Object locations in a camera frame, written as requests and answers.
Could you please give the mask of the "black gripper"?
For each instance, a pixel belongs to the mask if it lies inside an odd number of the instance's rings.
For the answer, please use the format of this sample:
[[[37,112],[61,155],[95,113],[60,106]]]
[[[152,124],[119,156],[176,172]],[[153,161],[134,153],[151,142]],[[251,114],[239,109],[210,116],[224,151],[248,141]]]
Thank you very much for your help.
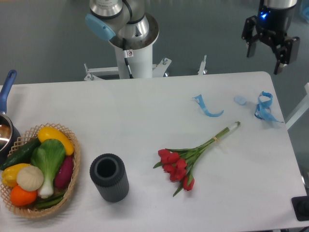
[[[287,35],[296,3],[295,0],[261,0],[257,17],[245,20],[241,38],[246,41],[246,57],[251,58],[255,54],[257,36],[253,31],[256,26],[259,40],[274,48],[277,60],[274,74],[281,73],[285,66],[297,60],[300,38]]]

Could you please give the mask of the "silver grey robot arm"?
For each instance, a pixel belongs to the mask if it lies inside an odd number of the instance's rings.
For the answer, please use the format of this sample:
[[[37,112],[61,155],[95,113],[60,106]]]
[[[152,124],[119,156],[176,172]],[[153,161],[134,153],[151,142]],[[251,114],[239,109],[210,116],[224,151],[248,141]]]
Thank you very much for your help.
[[[300,38],[287,35],[295,6],[295,0],[262,0],[257,15],[244,23],[241,37],[246,41],[247,57],[254,55],[257,41],[267,45],[276,57],[275,74],[297,59]],[[144,1],[91,0],[89,7],[85,23],[93,34],[114,47],[121,79],[164,76],[171,61],[165,58],[153,64],[159,26],[145,12]]]

